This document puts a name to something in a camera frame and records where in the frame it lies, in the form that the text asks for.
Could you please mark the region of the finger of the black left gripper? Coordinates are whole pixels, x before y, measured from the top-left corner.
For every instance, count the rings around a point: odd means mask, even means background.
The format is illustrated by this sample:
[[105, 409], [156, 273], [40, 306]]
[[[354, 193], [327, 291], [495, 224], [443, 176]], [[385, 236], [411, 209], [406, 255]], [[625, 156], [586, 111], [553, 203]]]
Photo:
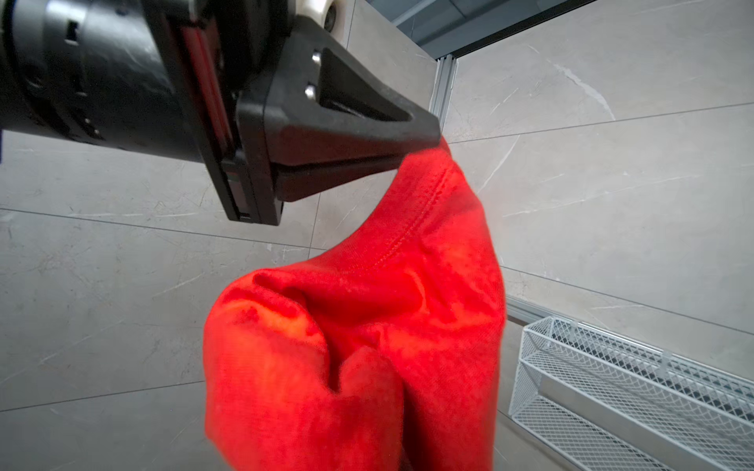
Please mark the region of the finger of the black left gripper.
[[406, 155], [388, 155], [338, 162], [284, 166], [274, 164], [276, 197], [294, 202], [364, 177], [397, 170]]
[[439, 121], [363, 67], [314, 20], [298, 16], [237, 101], [235, 206], [241, 222], [277, 226], [274, 164], [302, 166], [418, 152]]

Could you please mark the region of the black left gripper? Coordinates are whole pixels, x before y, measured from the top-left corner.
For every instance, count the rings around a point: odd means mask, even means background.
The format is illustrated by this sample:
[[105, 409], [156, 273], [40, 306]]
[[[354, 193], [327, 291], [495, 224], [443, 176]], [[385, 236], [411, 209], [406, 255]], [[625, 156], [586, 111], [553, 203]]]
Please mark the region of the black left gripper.
[[229, 219], [276, 226], [236, 110], [282, 21], [279, 1], [5, 1], [2, 130], [198, 162]]

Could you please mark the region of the red cloth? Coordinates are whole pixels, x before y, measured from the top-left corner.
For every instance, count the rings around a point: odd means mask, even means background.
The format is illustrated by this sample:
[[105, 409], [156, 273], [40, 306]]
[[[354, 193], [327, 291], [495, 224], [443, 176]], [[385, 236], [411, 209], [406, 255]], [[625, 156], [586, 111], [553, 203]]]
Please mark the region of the red cloth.
[[441, 142], [339, 245], [220, 294], [206, 435], [237, 470], [489, 470], [506, 320], [483, 207]]

